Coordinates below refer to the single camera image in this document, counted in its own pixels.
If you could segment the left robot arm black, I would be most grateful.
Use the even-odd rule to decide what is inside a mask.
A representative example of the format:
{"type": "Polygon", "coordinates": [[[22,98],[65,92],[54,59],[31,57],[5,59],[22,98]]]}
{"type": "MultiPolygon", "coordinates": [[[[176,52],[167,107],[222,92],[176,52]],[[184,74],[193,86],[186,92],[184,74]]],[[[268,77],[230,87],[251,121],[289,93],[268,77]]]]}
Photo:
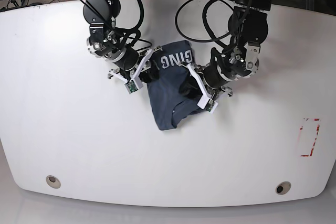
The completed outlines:
{"type": "Polygon", "coordinates": [[[235,0],[228,32],[217,37],[210,28],[207,12],[214,3],[222,1],[209,0],[203,8],[202,23],[209,39],[191,38],[178,31],[183,38],[192,42],[214,42],[222,48],[218,51],[213,47],[210,62],[205,66],[195,66],[197,76],[213,99],[226,91],[229,82],[249,78],[257,72],[260,45],[268,35],[267,12],[271,9],[271,0],[235,0]]]}

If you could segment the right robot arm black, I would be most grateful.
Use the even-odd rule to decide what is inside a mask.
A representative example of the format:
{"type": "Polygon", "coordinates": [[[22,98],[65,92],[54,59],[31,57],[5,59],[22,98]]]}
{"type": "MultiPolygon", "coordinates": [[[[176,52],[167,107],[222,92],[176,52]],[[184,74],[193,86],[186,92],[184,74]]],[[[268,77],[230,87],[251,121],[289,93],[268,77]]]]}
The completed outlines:
{"type": "Polygon", "coordinates": [[[140,17],[132,28],[119,28],[116,18],[120,14],[119,0],[86,0],[83,16],[89,24],[88,45],[97,57],[112,61],[120,70],[122,77],[131,79],[131,73],[138,70],[145,55],[133,46],[140,40],[140,26],[144,20],[144,7],[141,0],[136,0],[140,17]]]}

